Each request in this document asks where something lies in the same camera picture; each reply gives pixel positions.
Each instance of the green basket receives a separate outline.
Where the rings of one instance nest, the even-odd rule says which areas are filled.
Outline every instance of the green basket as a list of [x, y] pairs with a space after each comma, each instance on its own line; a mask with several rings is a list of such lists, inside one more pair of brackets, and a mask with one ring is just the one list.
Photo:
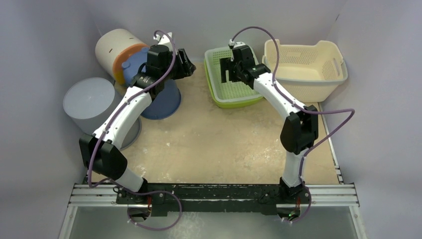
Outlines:
[[[262, 95], [243, 82], [221, 82], [220, 59], [231, 56], [232, 51], [229, 47], [212, 49], [205, 52], [204, 67], [212, 99], [218, 107], [225, 109], [244, 107], [257, 103], [262, 99]], [[253, 56], [255, 63], [258, 64], [254, 53]]]

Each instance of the blue bucket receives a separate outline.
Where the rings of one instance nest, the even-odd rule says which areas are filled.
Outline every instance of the blue bucket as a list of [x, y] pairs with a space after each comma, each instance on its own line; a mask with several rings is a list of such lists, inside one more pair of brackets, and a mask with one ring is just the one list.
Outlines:
[[[123, 76], [126, 85], [129, 86], [133, 76], [138, 73], [139, 67], [146, 62], [149, 48], [144, 47], [141, 51], [131, 55], [129, 59], [122, 63]], [[141, 116], [150, 120], [160, 120], [171, 116], [179, 108], [182, 95], [174, 80], [167, 80], [164, 89], [155, 100], [148, 106]]]

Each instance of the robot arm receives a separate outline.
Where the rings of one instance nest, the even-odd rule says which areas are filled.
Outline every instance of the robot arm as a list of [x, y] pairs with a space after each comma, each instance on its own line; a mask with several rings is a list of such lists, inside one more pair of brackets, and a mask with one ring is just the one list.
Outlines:
[[[82, 159], [87, 168], [94, 154], [93, 171], [114, 180], [133, 192], [144, 192], [146, 180], [127, 167], [127, 160], [119, 151], [125, 136], [140, 114], [164, 89], [166, 80], [188, 77], [196, 70], [185, 50], [179, 49], [176, 52], [173, 68], [167, 77], [149, 91], [143, 92], [143, 89], [156, 83], [164, 75], [172, 62], [173, 47], [170, 39], [165, 35], [155, 37], [155, 39], [159, 43], [150, 47], [147, 62], [139, 67], [138, 73], [132, 78], [131, 86], [111, 116], [94, 131], [93, 135], [84, 134], [79, 140]], [[95, 149], [103, 133], [105, 135], [98, 148]]]
[[[264, 64], [255, 64], [249, 46], [243, 42], [237, 42], [230, 47], [233, 57], [220, 59], [221, 81], [227, 82], [226, 71], [228, 71], [229, 81], [247, 84], [266, 98], [280, 114], [285, 121], [280, 134], [280, 142], [287, 151], [286, 164], [280, 183], [284, 183], [287, 188], [297, 187], [301, 184], [299, 179], [301, 158], [318, 138], [318, 118], [316, 115], [301, 112], [277, 92], [273, 85], [271, 71]], [[297, 101], [277, 81], [274, 84], [298, 106], [309, 111], [317, 111], [314, 106], [307, 107]]]

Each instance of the white wall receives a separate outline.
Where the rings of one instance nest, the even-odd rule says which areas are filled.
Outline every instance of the white wall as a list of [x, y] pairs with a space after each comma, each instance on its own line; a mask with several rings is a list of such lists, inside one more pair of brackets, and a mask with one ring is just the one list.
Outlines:
[[[324, 108], [356, 109], [333, 144], [369, 238], [422, 234], [421, 12], [420, 0], [349, 0], [328, 37], [349, 79]], [[344, 117], [327, 117], [329, 128]]]
[[[244, 27], [258, 25], [286, 44], [324, 40], [347, 0], [85, 0], [102, 34], [126, 28], [147, 44], [154, 30], [174, 32], [178, 48], [193, 60], [206, 50], [226, 46]], [[269, 39], [249, 30], [236, 38], [257, 56]]]
[[100, 35], [81, 0], [3, 0], [0, 22], [0, 238], [57, 238], [84, 172], [63, 97], [105, 75]]

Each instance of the white plastic basket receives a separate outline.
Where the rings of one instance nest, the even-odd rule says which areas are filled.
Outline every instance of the white plastic basket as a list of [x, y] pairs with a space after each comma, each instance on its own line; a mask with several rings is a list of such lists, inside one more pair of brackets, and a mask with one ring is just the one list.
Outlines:
[[[258, 64], [255, 53], [252, 51], [255, 63]], [[255, 90], [243, 82], [221, 82], [220, 59], [233, 56], [232, 50], [227, 47], [211, 49], [205, 52], [205, 63], [210, 77], [210, 84], [215, 100], [219, 103], [236, 104], [254, 101], [262, 98]]]
[[[314, 46], [279, 45], [277, 81], [301, 102], [322, 102], [347, 79], [347, 68], [338, 47], [330, 41]], [[277, 53], [274, 42], [265, 42], [262, 63], [274, 71]]]

